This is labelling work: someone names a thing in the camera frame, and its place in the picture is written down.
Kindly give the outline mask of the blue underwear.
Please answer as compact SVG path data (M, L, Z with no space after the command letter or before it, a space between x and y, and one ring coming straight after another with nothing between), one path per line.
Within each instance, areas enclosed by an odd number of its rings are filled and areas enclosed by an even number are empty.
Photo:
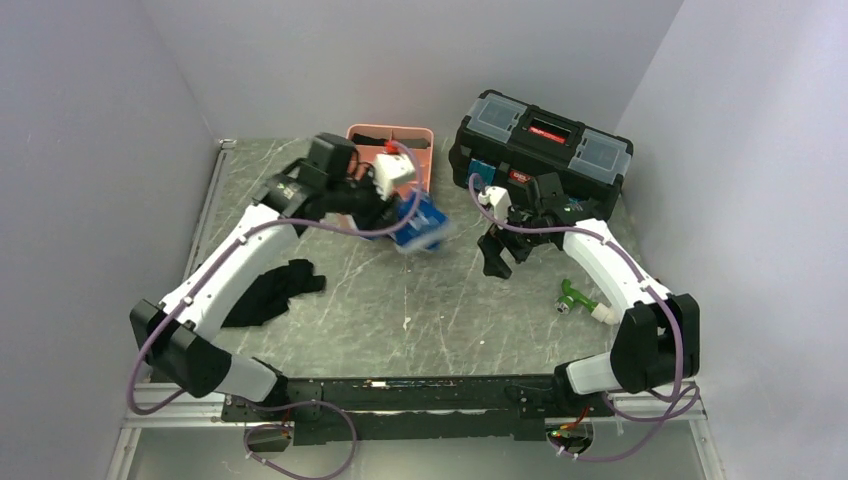
M427 192L419 194L420 203L410 221L391 234L399 253L437 251L452 231L453 224L448 216L439 210Z

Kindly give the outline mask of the black underwear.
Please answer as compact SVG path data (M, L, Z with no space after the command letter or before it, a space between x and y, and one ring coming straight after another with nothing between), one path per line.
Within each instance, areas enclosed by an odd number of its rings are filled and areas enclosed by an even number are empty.
M222 327L262 326L288 312L292 298L322 292L326 284L326 277L315 273L312 262L292 259L259 275L230 310Z

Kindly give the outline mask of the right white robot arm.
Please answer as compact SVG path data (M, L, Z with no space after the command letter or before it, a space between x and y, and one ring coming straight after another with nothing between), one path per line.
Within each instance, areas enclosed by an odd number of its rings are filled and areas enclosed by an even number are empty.
M609 302L607 317L618 327L613 345L556 368L550 392L557 411L574 415L590 395L602 392L640 393L668 385L667 400L680 394L684 379L699 369L700 309L691 295L674 294L649 275L607 222L595 217L593 202L572 200L555 174L528 184L528 208L514 206L507 189L485 185L478 174L470 176L468 188L491 222L478 240L485 275L511 277L504 251L522 263L534 248L552 244L577 262Z

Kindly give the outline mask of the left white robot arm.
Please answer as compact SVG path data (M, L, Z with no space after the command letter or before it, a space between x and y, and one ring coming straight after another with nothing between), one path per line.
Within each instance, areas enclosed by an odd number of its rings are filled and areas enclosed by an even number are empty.
M158 301L139 301L130 312L142 365L165 374L180 394L210 393L247 401L264 420L279 417L289 397L288 377L259 359L214 342L229 317L245 304L251 313L276 317L294 282L268 269L278 254L309 228L354 237L383 237L409 223L399 215L396 190L411 184L420 198L421 162L398 140L365 163L356 144L329 133L316 135L306 156L286 165L254 191L239 223L187 279Z

